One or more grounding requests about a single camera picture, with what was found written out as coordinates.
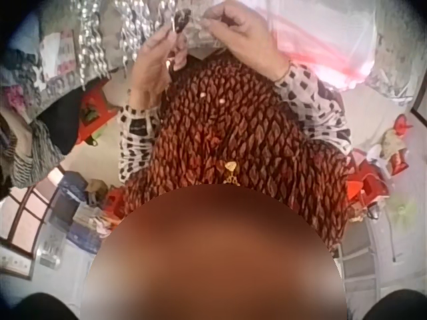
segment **finger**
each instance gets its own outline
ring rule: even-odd
[[[166,39],[164,39],[162,42],[157,44],[151,51],[150,55],[153,59],[163,59],[166,58],[171,50],[173,49],[173,46],[176,44],[176,38],[177,34],[174,31],[170,31],[167,35]]]
[[[149,51],[150,49],[153,49],[156,45],[158,45],[160,42],[162,42],[167,37],[171,28],[172,24],[170,22],[165,23],[163,27],[157,30],[150,38],[145,41],[145,43],[143,44],[143,48],[145,48],[144,51]]]
[[[233,20],[235,24],[241,25],[245,22],[248,10],[249,8],[240,2],[230,0],[210,7],[203,16],[208,19],[217,20],[225,16]]]
[[[203,19],[201,24],[218,40],[225,45],[237,45],[242,40],[242,35],[231,30],[224,22],[212,19]]]
[[[174,71],[178,71],[181,70],[182,68],[185,67],[185,65],[187,65],[187,57],[185,58],[185,60],[183,60],[181,63],[175,63],[173,65],[173,70]]]
[[[184,50],[187,47],[187,37],[180,33],[176,41],[177,51]]]
[[[183,61],[187,60],[187,54],[188,51],[187,49],[181,50],[180,52],[178,52],[175,56],[175,64],[177,65],[181,65],[183,63]]]

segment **black pants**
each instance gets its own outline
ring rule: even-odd
[[[86,85],[86,92],[93,89],[100,79],[96,78]],[[63,155],[73,149],[79,133],[79,113],[85,92],[81,87],[74,89],[44,110],[37,119],[44,122],[52,143]]]
[[[10,311],[4,306],[1,308],[2,316],[8,313],[8,316],[2,319],[77,320],[66,305],[46,293],[36,293],[26,297]],[[363,320],[425,320],[426,316],[427,297],[419,292],[405,289],[395,291],[379,300]]]

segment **black and white patterned sleeve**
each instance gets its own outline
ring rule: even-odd
[[[277,92],[298,114],[304,133],[327,141],[348,155],[352,150],[350,129],[336,96],[303,65],[291,63],[290,70],[276,82]]]
[[[120,110],[120,182],[125,183],[132,173],[137,173],[149,165],[155,130],[160,123],[158,110],[159,108],[155,107],[140,111],[129,105]]]

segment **plastic bag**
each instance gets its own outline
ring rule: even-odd
[[[375,1],[240,1],[268,20],[280,51],[310,67],[322,81],[352,89],[370,74],[377,38]]]

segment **wrist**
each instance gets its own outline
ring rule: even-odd
[[[278,56],[274,61],[275,62],[272,64],[267,78],[273,82],[276,82],[289,72],[290,60],[278,52]]]
[[[135,110],[147,110],[150,106],[150,94],[148,91],[131,89],[129,106]]]

